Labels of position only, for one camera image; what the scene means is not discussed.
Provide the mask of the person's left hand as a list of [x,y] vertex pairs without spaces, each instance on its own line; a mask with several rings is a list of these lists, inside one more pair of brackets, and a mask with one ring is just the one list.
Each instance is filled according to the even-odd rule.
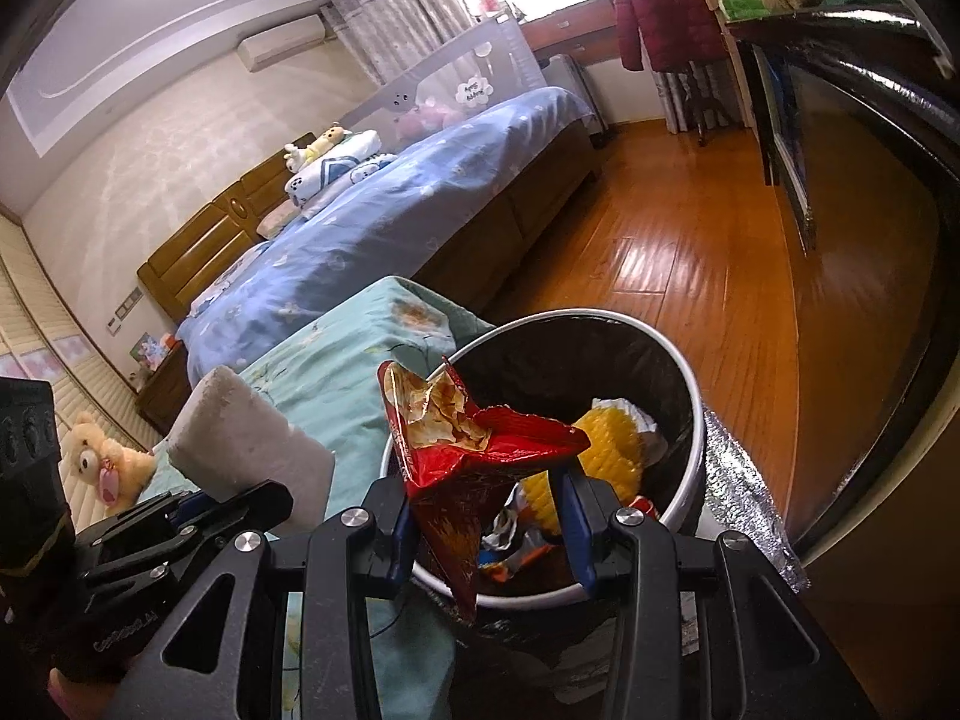
[[57,668],[47,678],[47,692],[70,720],[101,720],[118,687],[117,683],[73,681]]

